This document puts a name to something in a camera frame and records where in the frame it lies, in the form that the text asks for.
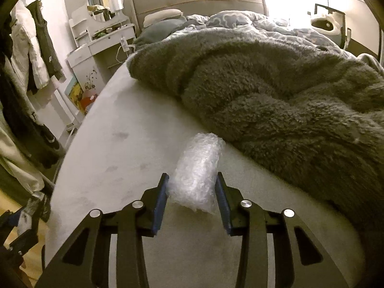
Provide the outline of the blue patterned duvet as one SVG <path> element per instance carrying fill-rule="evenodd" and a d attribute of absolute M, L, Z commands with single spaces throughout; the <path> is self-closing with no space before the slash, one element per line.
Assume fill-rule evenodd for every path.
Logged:
<path fill-rule="evenodd" d="M 193 14 L 187 17 L 186 26 L 179 27 L 171 33 L 167 40 L 188 35 L 200 30 L 232 29 L 255 35 L 258 39 L 276 39 L 285 42 L 329 50 L 331 53 L 341 55 L 347 59 L 360 60 L 380 75 L 383 75 L 383 66 L 372 55 L 363 53 L 354 55 L 342 49 L 333 37 L 322 33 L 318 28 L 297 28 L 282 19 L 273 19 L 269 16 L 252 11 L 221 11 L 210 17 Z"/>

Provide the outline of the grey pillow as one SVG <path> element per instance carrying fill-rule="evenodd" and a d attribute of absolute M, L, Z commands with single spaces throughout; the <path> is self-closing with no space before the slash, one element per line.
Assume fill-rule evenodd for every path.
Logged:
<path fill-rule="evenodd" d="M 140 47 L 146 44 L 156 43 L 168 37 L 171 33 L 177 31 L 186 22 L 184 17 L 177 19 L 164 19 L 144 28 L 133 44 Z"/>

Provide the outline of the dark green hanging vest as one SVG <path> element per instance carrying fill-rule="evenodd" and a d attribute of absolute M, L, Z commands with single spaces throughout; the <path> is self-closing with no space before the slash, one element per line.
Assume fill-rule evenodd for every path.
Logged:
<path fill-rule="evenodd" d="M 48 32 L 48 23 L 42 15 L 42 2 L 35 0 L 27 6 L 36 27 L 36 37 L 40 46 L 40 53 L 50 77 L 61 80 L 64 77 L 63 68 L 57 57 L 53 42 Z"/>

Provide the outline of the small bubble wrap roll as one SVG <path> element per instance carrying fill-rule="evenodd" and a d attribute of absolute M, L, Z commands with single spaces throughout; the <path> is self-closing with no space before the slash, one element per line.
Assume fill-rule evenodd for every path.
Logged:
<path fill-rule="evenodd" d="M 191 138 L 168 181 L 168 197 L 193 211 L 212 213 L 217 166 L 224 148 L 225 141 L 214 133 Z"/>

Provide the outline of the dark grey fluffy blanket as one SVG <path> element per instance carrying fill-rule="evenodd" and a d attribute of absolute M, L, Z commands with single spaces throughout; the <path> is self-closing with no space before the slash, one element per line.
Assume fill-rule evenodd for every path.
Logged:
<path fill-rule="evenodd" d="M 140 49 L 131 76 L 359 231 L 383 231 L 383 75 L 294 42 L 205 29 Z"/>

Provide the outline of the black hanging garment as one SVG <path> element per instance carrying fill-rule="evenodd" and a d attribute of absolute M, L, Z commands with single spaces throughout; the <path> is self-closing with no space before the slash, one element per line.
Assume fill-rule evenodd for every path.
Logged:
<path fill-rule="evenodd" d="M 35 113 L 26 94 L 16 86 L 16 73 L 10 59 L 13 41 L 11 16 L 1 26 L 1 105 L 5 121 L 33 163 L 44 169 L 57 164 L 65 154 L 60 142 Z"/>

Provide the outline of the grey bed with mattress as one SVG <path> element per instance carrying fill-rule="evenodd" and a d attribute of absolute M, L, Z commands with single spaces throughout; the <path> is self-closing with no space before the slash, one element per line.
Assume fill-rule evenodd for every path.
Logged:
<path fill-rule="evenodd" d="M 45 258 L 51 260 L 93 209 L 121 210 L 173 173 L 202 126 L 175 100 L 132 79 L 120 67 L 85 117 L 56 181 Z M 263 209 L 293 209 L 333 258 L 349 286 L 364 253 L 351 224 L 227 144 L 218 164 L 229 186 Z M 224 230 L 218 212 L 168 202 L 157 236 L 144 238 L 151 287 L 234 287 L 241 239 Z"/>

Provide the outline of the round vanity mirror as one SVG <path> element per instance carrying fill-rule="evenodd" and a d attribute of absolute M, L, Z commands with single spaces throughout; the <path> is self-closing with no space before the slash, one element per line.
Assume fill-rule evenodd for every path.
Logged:
<path fill-rule="evenodd" d="M 123 0 L 87 0 L 87 11 L 97 22 L 108 22 L 122 14 Z"/>

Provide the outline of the white puffer jacket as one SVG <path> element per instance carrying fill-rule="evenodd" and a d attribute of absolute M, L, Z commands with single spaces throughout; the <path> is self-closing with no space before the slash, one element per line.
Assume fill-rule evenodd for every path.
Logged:
<path fill-rule="evenodd" d="M 11 11 L 13 53 L 11 63 L 24 92 L 28 89 L 29 76 L 35 87 L 43 89 L 50 77 L 40 52 L 35 21 L 29 9 L 19 0 Z"/>

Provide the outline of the beige pillow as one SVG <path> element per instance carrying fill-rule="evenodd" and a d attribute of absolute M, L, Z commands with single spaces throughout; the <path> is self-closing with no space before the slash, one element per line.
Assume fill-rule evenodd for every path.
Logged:
<path fill-rule="evenodd" d="M 143 22 L 143 27 L 147 28 L 157 22 L 160 22 L 164 19 L 173 19 L 178 18 L 183 15 L 183 12 L 179 9 L 171 8 L 165 9 L 162 11 L 157 11 L 155 13 L 146 15 Z"/>

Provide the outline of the white dressing table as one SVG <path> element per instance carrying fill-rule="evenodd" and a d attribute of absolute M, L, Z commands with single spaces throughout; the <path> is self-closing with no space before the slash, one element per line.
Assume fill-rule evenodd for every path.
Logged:
<path fill-rule="evenodd" d="M 121 42 L 135 38 L 135 26 L 122 11 L 106 22 L 102 18 L 102 14 L 92 17 L 83 5 L 69 20 L 77 49 L 68 54 L 67 61 L 83 91 L 90 95 L 101 93 L 128 55 Z"/>

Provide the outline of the beige hanging coat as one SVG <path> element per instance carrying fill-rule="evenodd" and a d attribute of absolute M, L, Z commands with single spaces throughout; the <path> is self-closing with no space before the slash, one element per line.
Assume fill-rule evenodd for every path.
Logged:
<path fill-rule="evenodd" d="M 43 188 L 41 173 L 1 125 L 1 192 L 18 204 L 26 205 L 33 193 Z"/>

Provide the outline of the yellow picture book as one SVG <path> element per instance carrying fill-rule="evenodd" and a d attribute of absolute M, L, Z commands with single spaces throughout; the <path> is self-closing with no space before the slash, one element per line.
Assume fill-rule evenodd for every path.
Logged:
<path fill-rule="evenodd" d="M 68 99 L 76 106 L 76 108 L 82 113 L 85 113 L 85 109 L 81 104 L 81 100 L 83 99 L 83 89 L 79 84 L 77 78 L 73 76 L 67 84 L 67 87 L 64 91 Z"/>

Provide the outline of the white plush cat bed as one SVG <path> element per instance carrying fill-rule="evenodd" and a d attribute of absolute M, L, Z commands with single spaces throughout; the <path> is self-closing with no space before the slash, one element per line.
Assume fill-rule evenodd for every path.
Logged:
<path fill-rule="evenodd" d="M 315 14 L 311 17 L 311 26 L 318 33 L 340 45 L 342 33 L 340 24 L 330 14 Z"/>

